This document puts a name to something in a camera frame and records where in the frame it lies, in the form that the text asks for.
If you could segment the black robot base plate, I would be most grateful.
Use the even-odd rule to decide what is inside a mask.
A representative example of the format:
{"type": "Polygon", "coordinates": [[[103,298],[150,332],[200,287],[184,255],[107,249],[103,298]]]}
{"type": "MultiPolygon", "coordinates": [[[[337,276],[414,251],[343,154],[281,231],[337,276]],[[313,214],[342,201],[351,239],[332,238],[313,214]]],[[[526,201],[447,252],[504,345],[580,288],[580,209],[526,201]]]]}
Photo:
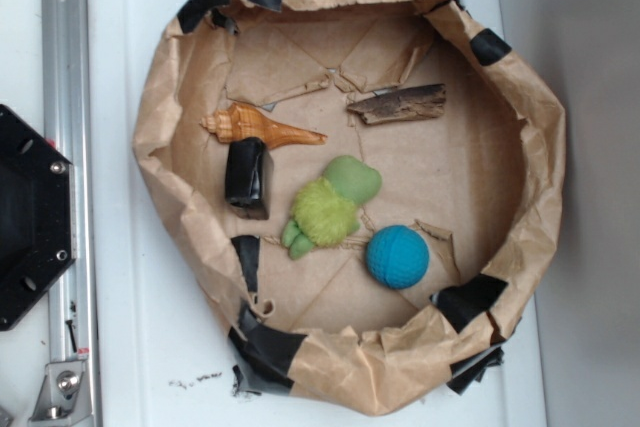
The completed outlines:
{"type": "Polygon", "coordinates": [[[74,261],[72,164],[1,107],[1,330],[9,331],[74,261]]]}

